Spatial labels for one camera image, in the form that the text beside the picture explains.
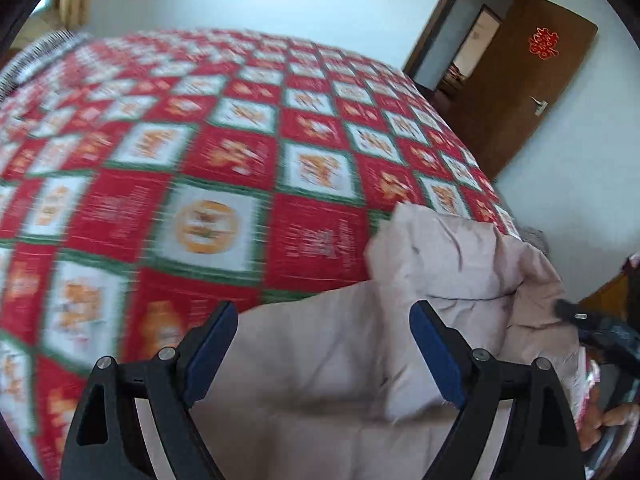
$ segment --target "bed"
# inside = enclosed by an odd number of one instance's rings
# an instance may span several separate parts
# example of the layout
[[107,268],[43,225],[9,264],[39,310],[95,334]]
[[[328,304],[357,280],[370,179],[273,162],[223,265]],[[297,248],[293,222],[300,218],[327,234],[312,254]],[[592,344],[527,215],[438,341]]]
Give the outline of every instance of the bed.
[[58,475],[97,358],[367,279],[397,202],[517,236],[473,156],[396,68],[250,31],[85,41],[0,107],[0,410]]

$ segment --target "printed pattern square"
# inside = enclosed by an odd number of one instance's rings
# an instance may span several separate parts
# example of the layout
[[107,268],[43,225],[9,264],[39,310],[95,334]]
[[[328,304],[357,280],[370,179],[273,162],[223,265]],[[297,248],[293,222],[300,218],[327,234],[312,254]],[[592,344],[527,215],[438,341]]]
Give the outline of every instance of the printed pattern square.
[[344,99],[351,99],[352,101],[357,101],[366,105],[373,104],[373,99],[371,99],[369,93],[361,86],[341,83],[338,81],[334,81],[333,85],[336,95]]
[[320,56],[322,56],[325,59],[333,59],[333,60],[337,60],[337,61],[342,61],[342,54],[340,54],[340,52],[336,52],[335,50],[327,50],[327,49],[320,49]]
[[161,348],[178,346],[187,330],[203,323],[220,301],[233,301],[242,312],[258,304],[258,290],[142,269],[127,313],[125,359],[151,359]]
[[[11,263],[14,249],[10,242],[0,242],[0,300],[6,288],[6,277],[9,272],[9,264]],[[2,311],[0,310],[0,319],[2,319]]]
[[91,92],[89,101],[113,100],[128,94],[136,87],[135,79],[114,79],[103,83],[98,89]]
[[396,95],[396,93],[385,84],[373,81],[371,79],[365,80],[365,83],[369,88],[371,88],[374,92],[378,94],[382,94],[389,97],[393,97],[394,99],[398,99],[398,96]]
[[211,121],[219,126],[232,126],[273,135],[276,117],[275,109],[268,105],[223,98],[220,99]]
[[465,184],[473,189],[478,191],[482,191],[480,185],[476,182],[473,175],[469,172],[468,167],[466,167],[462,162],[456,160],[452,156],[442,154],[442,160],[444,160],[445,164],[451,170],[452,175],[460,184]]
[[351,66],[353,66],[354,69],[356,69],[358,72],[365,73],[368,76],[378,75],[378,73],[375,71],[375,69],[372,66],[370,66],[370,65],[368,65],[366,63],[354,63],[354,62],[351,62]]
[[286,63],[280,63],[278,61],[265,61],[263,59],[254,59],[254,58],[250,58],[247,60],[246,62],[247,66],[255,66],[256,68],[267,68],[268,70],[280,70],[280,71],[284,71],[287,67]]
[[222,75],[193,75],[183,78],[174,88],[175,95],[219,95],[226,82]]
[[309,52],[305,52],[303,50],[295,50],[295,49],[291,49],[290,53],[293,57],[295,57],[296,59],[300,59],[302,61],[306,61],[306,62],[318,62],[318,58],[315,56],[315,54],[311,54]]
[[427,137],[434,148],[446,152],[449,155],[460,157],[460,150],[455,143],[449,139],[449,136],[438,133],[434,130],[427,130]]
[[420,174],[417,177],[426,193],[425,198],[429,202],[428,205],[432,209],[435,209],[438,213],[471,218],[465,201],[455,184]]
[[36,429],[33,413],[33,358],[25,345],[0,332],[0,412],[14,435]]
[[89,170],[100,166],[130,129],[130,123],[114,122],[84,134],[61,169]]
[[276,195],[265,283],[320,292],[367,279],[364,209]]
[[105,170],[74,215],[66,246],[134,263],[168,183],[167,174]]
[[498,214],[484,193],[466,187],[461,187],[460,193],[464,196],[473,219],[494,224],[500,231],[504,231],[502,223],[498,220]]
[[458,149],[460,150],[460,153],[462,153],[462,156],[465,158],[465,161],[468,165],[472,166],[473,168],[479,169],[476,158],[465,146],[462,146],[462,144],[458,144]]
[[206,96],[168,96],[146,115],[145,121],[172,123],[203,120],[216,105],[216,98]]
[[364,83],[356,76],[344,75],[339,72],[329,72],[329,79],[331,81],[337,81],[338,83],[345,83],[347,85],[356,85],[364,88]]
[[224,91],[224,95],[237,99],[246,99],[267,105],[278,105],[282,88],[274,85],[251,83],[249,81],[232,81]]
[[180,80],[177,77],[156,77],[150,79],[140,79],[131,90],[133,95],[161,94],[176,86]]
[[151,71],[153,77],[182,77],[192,72],[196,64],[190,61],[167,62]]
[[518,233],[516,225],[513,223],[513,219],[511,218],[511,215],[507,213],[505,209],[501,208],[497,204],[494,204],[494,208],[498,213],[498,215],[500,215],[500,219],[502,220],[502,224],[504,225],[504,228],[507,230],[507,234],[510,234],[511,236],[515,236],[518,240],[520,240],[520,234]]
[[89,371],[103,355],[117,356],[129,280],[124,264],[59,253],[44,312],[43,350],[81,371]]
[[0,186],[0,220],[4,218],[4,212],[9,207],[17,189],[17,184],[3,184]]
[[320,70],[317,66],[303,65],[300,63],[291,63],[289,67],[291,69],[291,72],[295,75],[306,76],[306,77],[317,77],[320,79],[324,79],[324,72]]
[[279,187],[313,197],[359,202],[357,173],[347,152],[285,142]]
[[270,190],[276,173],[277,141],[230,128],[205,126],[182,167],[185,174]]
[[284,99],[285,104],[292,108],[324,115],[335,115],[331,98],[327,94],[289,88],[285,90]]
[[343,63],[326,61],[324,63],[324,66],[327,67],[327,69],[330,70],[331,72],[337,72],[338,74],[351,75],[351,76],[356,75],[356,73],[353,70],[351,70],[351,68],[349,68],[347,65]]
[[400,153],[390,136],[359,124],[346,123],[346,126],[357,151],[403,164]]
[[328,93],[331,91],[331,85],[325,78],[306,77],[295,74],[289,74],[287,76],[285,85],[296,90],[307,90],[310,92]]
[[36,112],[32,111],[32,113],[28,114],[31,116],[29,118],[25,114],[22,119],[12,118],[5,123],[3,129],[9,142],[23,142],[33,130],[40,126],[40,121],[44,115],[37,108],[34,108],[34,110]]
[[245,66],[238,74],[242,79],[253,83],[266,83],[269,85],[279,85],[284,79],[284,74],[278,70],[267,68],[257,68]]
[[287,60],[287,56],[282,52],[270,52],[263,50],[256,50],[254,52],[255,59],[262,59],[264,61],[277,61],[279,63],[284,63]]
[[40,152],[34,163],[27,170],[28,176],[43,176],[57,171],[65,163],[81,140],[80,135],[54,137]]
[[41,180],[27,180],[21,183],[15,192],[12,192],[11,201],[8,206],[4,207],[0,221],[0,238],[15,238],[17,236],[41,186]]
[[172,191],[150,249],[155,267],[172,274],[257,282],[262,275],[262,216],[258,191],[183,178]]
[[388,80],[388,84],[396,92],[400,92],[401,94],[404,94],[405,96],[410,97],[410,98],[412,98],[414,96],[412,94],[412,92],[407,88],[407,86],[405,86],[405,85],[403,85],[401,83],[398,83],[396,81],[393,81],[393,80],[389,79]]
[[280,114],[280,135],[287,139],[339,150],[349,148],[342,121],[337,118],[290,109],[282,110]]
[[89,177],[52,176],[42,185],[22,229],[22,237],[34,241],[62,239],[69,217],[89,184]]
[[78,108],[71,120],[60,129],[60,133],[74,134],[91,129],[110,105],[111,101],[100,101]]
[[0,173],[3,173],[9,162],[20,149],[19,142],[11,142],[2,147],[0,151]]
[[[244,57],[240,56],[237,52],[233,50],[226,49],[221,50],[219,52],[212,52],[209,60],[212,61],[214,65],[224,66],[225,68],[238,67],[244,63]],[[200,65],[194,72],[199,72],[202,70],[202,65]]]
[[171,170],[192,135],[192,129],[184,124],[138,124],[111,155],[110,163],[123,168]]
[[412,168],[443,180],[451,180],[451,173],[435,150],[408,139],[398,139],[398,145]]
[[105,121],[135,121],[151,108],[158,99],[149,95],[121,97],[102,115]]
[[191,76],[231,76],[238,72],[240,65],[233,61],[214,61],[200,63],[196,70],[191,72]]
[[380,114],[380,110],[376,107],[340,98],[336,99],[336,105],[340,116],[345,121],[364,124],[374,130],[388,130],[388,127]]
[[476,170],[475,168],[470,168],[469,171],[474,176],[476,182],[482,186],[482,190],[492,200],[492,202],[500,203],[500,198],[496,194],[494,186],[492,186],[489,179],[484,176],[484,173],[480,170]]
[[391,212],[398,202],[424,204],[411,170],[368,156],[359,155],[356,160],[369,207]]
[[47,478],[60,474],[66,436],[85,382],[51,359],[36,359],[35,399],[40,421],[37,447]]
[[49,281],[56,248],[44,245],[16,244],[2,247],[2,256],[11,264],[5,269],[4,297],[0,326],[26,344],[36,343],[42,303]]
[[429,142],[424,137],[424,134],[415,123],[415,121],[407,119],[405,116],[399,114],[387,112],[386,110],[384,110],[383,113],[389,120],[389,124],[391,124],[393,133],[395,133],[398,137],[416,140],[417,142],[421,142],[423,144],[426,144],[427,146],[429,145]]
[[440,133],[442,132],[438,121],[436,121],[436,119],[434,119],[430,113],[420,110],[420,108],[416,108],[415,106],[412,106],[411,110],[414,111],[415,116],[422,124],[430,128],[431,130],[436,130]]
[[76,109],[73,107],[59,108],[47,114],[40,126],[31,132],[31,135],[37,138],[54,136],[71,120],[75,113]]

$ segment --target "doorway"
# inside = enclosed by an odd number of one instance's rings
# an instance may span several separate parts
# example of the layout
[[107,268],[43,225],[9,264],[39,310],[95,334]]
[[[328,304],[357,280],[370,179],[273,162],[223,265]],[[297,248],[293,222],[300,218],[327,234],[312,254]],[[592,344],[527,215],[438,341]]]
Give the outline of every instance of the doorway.
[[436,8],[433,27],[405,72],[441,115],[447,114],[513,2],[445,0]]
[[443,19],[449,1],[436,6],[404,72],[494,179],[569,84],[598,27],[547,0],[456,0]]
[[433,101],[438,104],[441,113],[445,114],[449,110],[450,102],[456,99],[464,87],[501,23],[502,20],[495,12],[482,5],[456,57],[434,90]]

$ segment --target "floor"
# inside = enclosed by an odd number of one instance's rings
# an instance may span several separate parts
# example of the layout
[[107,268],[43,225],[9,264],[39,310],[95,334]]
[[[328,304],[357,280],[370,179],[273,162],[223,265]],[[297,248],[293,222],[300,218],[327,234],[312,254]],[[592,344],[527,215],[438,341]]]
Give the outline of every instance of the floor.
[[429,90],[427,87],[422,86],[420,83],[414,81],[415,87],[418,91],[423,95],[428,102],[433,105],[436,111],[442,116],[442,118],[446,121],[445,117],[447,112],[449,111],[449,107],[451,106],[451,99],[440,89],[437,89],[435,92],[433,90]]

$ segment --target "red checkered bedspread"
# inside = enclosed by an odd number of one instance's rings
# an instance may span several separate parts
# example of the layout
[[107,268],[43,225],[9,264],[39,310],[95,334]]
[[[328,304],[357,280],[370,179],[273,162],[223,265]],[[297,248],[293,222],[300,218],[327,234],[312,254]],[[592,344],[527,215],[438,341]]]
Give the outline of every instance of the red checkered bedspread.
[[309,41],[95,41],[14,92],[0,126],[0,410],[48,478],[98,357],[148,358],[221,299],[366,280],[398,201],[514,232],[408,78]]

